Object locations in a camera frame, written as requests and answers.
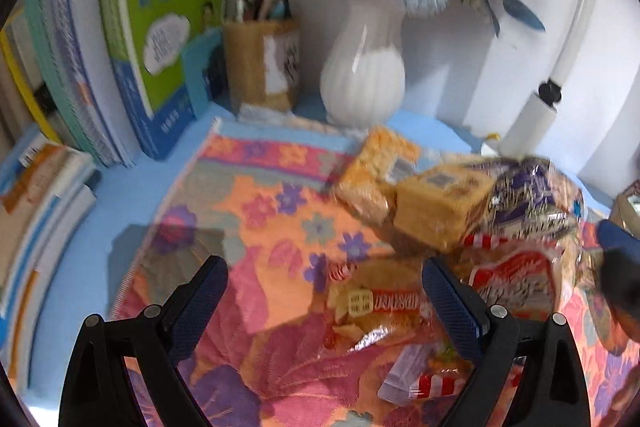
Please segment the red striped bread bag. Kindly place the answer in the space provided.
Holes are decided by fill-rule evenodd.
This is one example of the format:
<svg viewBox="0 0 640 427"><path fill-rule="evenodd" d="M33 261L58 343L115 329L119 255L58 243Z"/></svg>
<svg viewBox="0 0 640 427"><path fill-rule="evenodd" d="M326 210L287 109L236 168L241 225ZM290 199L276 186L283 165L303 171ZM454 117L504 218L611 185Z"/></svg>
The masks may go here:
<svg viewBox="0 0 640 427"><path fill-rule="evenodd" d="M555 241L478 234L465 239L445 262L488 306L503 306L520 319L544 321L561 302L564 251ZM425 369L408 387L409 398L454 397L472 368L449 341L439 343L426 352Z"/></svg>

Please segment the purple seaweed snack bag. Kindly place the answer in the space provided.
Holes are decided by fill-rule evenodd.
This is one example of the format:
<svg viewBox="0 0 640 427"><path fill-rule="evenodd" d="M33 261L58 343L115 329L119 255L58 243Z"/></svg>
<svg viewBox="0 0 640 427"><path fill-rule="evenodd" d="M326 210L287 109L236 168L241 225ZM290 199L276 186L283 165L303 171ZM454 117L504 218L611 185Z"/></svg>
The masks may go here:
<svg viewBox="0 0 640 427"><path fill-rule="evenodd" d="M494 157L466 167L495 180L477 231L507 239L562 239L578 230L582 189L547 158Z"/></svg>

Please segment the lilac wafer bar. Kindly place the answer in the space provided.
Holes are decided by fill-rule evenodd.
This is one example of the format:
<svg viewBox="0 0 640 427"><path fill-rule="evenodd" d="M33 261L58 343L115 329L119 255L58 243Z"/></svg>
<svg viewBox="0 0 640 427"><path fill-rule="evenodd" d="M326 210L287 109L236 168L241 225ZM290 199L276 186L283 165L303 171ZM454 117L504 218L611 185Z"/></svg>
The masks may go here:
<svg viewBox="0 0 640 427"><path fill-rule="evenodd" d="M378 397L401 407L410 403L413 400L411 387L426 371L427 359L437 347L437 343L413 343L403 347L381 387L378 388Z"/></svg>

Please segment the yellow wafer cracker pack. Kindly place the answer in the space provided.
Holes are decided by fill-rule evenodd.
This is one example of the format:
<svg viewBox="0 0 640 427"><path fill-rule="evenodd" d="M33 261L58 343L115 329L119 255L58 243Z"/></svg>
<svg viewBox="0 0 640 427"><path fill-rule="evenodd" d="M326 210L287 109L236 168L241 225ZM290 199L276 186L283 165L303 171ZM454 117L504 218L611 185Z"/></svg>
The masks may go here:
<svg viewBox="0 0 640 427"><path fill-rule="evenodd" d="M394 227L416 241L449 253L480 223L496 180L462 165L445 164L400 181Z"/></svg>

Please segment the red label bread bag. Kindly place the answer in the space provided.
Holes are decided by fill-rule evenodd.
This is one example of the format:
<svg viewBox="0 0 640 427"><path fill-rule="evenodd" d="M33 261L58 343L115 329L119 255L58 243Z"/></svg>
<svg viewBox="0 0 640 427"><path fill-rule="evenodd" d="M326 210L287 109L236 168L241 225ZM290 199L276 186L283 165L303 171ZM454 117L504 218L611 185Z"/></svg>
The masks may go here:
<svg viewBox="0 0 640 427"><path fill-rule="evenodd" d="M421 257L333 261L326 268L323 348L342 355L373 346L445 338L422 285Z"/></svg>

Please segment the orange checkered cake pack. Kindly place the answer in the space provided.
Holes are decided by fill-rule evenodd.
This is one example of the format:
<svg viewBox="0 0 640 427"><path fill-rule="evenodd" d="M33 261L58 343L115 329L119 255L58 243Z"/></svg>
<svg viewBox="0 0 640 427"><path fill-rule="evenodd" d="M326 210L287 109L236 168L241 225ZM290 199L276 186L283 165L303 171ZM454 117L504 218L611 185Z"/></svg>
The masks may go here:
<svg viewBox="0 0 640 427"><path fill-rule="evenodd" d="M333 184L332 195L363 221L382 225L395 208L396 164L400 173L412 176L421 153L418 144L401 134L386 127L373 127L359 153Z"/></svg>

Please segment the amber ribbed glass plate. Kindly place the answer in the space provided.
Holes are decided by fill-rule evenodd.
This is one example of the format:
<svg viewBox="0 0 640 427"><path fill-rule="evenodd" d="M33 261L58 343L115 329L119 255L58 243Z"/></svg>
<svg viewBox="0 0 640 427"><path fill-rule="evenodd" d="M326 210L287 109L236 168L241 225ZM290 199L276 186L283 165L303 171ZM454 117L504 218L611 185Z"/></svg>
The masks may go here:
<svg viewBox="0 0 640 427"><path fill-rule="evenodd" d="M634 237L640 235L640 181L636 180L614 199L610 220Z"/></svg>

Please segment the flat stacked books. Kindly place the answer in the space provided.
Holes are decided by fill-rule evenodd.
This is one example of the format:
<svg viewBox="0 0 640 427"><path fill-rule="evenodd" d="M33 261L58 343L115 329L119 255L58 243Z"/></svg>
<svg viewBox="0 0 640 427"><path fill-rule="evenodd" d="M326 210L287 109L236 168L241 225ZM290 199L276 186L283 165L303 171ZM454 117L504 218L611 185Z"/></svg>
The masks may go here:
<svg viewBox="0 0 640 427"><path fill-rule="evenodd" d="M1 164L1 364L17 393L28 387L44 298L100 181L89 154L35 128Z"/></svg>

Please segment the floral woven table mat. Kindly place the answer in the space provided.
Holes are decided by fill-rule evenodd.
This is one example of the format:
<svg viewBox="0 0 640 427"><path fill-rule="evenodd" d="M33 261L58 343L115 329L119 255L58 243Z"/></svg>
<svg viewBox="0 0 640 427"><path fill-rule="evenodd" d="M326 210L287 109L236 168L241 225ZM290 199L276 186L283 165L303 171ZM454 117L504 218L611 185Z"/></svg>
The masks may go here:
<svg viewBox="0 0 640 427"><path fill-rule="evenodd" d="M358 147L343 135L217 121L160 206L112 314L135 317L208 256L227 260L224 297L179 364L212 425L434 426L450 407L378 397L396 347L322 351L326 262L413 251L333 198Z"/></svg>

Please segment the white ceramic vase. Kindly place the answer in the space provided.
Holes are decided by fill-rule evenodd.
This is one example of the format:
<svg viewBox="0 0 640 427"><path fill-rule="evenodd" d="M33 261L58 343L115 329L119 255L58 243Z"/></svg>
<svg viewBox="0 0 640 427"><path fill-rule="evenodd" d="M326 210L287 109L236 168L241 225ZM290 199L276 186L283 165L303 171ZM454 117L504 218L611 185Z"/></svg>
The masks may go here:
<svg viewBox="0 0 640 427"><path fill-rule="evenodd" d="M405 98L400 0L348 0L346 20L320 75L326 118L336 127L386 124Z"/></svg>

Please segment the upright book row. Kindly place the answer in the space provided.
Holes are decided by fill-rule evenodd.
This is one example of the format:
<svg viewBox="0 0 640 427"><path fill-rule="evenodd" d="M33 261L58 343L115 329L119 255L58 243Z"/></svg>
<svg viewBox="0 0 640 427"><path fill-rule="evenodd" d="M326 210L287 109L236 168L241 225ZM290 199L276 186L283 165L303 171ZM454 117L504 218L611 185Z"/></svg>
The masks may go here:
<svg viewBox="0 0 640 427"><path fill-rule="evenodd" d="M74 147L106 167L146 156L108 58L99 0L21 0L4 28L2 51L7 63L38 80Z"/></svg>

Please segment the small blue card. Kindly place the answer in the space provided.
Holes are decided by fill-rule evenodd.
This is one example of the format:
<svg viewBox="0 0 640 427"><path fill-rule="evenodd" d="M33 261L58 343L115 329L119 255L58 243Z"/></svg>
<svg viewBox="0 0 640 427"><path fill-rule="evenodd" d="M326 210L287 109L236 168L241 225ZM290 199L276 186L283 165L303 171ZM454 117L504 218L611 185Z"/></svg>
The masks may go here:
<svg viewBox="0 0 640 427"><path fill-rule="evenodd" d="M220 27L193 38L181 53L186 92L196 118L201 118L227 86L224 39Z"/></svg>

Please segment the wooden pen holder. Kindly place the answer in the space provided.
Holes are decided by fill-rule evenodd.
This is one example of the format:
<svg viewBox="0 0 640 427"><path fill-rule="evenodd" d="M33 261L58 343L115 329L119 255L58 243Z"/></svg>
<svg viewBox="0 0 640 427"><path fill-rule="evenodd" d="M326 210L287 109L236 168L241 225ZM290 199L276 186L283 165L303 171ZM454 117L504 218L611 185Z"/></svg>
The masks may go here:
<svg viewBox="0 0 640 427"><path fill-rule="evenodd" d="M289 112L299 94L300 23L288 0L236 0L235 19L222 25L229 96L244 106Z"/></svg>

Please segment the green English grammar book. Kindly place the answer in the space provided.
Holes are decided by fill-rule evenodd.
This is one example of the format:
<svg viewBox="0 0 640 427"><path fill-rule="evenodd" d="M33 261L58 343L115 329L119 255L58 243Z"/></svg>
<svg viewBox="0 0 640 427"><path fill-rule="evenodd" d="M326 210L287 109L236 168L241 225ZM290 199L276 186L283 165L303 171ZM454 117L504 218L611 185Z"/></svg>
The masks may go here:
<svg viewBox="0 0 640 427"><path fill-rule="evenodd" d="M99 0L107 54L141 150L165 159L194 117L183 55L226 0Z"/></svg>

